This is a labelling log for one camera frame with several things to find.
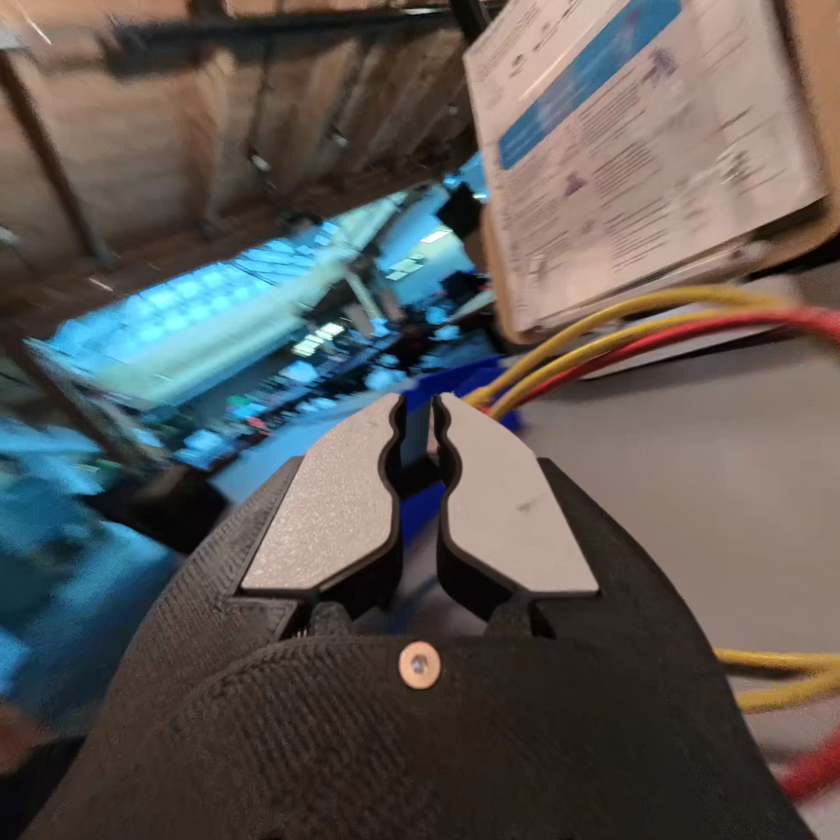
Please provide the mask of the grey desk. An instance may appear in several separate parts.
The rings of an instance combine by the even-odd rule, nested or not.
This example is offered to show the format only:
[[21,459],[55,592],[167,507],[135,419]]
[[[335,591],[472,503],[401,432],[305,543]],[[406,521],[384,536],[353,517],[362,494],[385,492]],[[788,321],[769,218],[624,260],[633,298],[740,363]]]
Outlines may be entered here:
[[[521,438],[653,557],[713,646],[838,653],[838,345],[799,336],[643,364],[645,356],[521,409]],[[340,411],[293,424],[213,478],[233,504]],[[434,580],[436,523],[409,542],[384,634],[476,635]],[[781,775],[838,728],[838,696],[747,718]]]

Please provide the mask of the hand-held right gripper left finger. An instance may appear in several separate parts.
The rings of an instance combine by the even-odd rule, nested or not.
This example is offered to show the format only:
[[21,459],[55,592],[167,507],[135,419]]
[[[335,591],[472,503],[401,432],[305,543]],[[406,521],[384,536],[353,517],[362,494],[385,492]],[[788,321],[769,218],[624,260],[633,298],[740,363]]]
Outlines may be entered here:
[[299,460],[239,590],[349,614],[383,606],[403,570],[401,468],[406,399],[388,393],[344,419]]

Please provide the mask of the blue plastic bin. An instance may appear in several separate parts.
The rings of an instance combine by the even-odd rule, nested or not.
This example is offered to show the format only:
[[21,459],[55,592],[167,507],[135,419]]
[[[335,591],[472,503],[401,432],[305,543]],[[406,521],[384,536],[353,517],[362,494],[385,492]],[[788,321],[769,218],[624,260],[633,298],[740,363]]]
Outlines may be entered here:
[[435,457],[427,444],[433,430],[432,398],[452,392],[465,396],[489,384],[502,372],[501,357],[460,365],[416,379],[405,391],[406,420],[400,447],[402,477],[397,492],[401,498],[402,540],[408,548],[417,535],[436,519],[446,491]]

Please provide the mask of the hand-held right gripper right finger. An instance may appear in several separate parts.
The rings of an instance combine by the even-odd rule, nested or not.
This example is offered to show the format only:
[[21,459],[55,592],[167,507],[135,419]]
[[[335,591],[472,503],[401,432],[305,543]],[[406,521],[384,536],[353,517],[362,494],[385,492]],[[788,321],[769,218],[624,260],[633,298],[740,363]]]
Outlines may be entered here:
[[537,456],[520,438],[453,393],[433,398],[445,494],[437,578],[487,621],[510,601],[589,598],[599,584]]

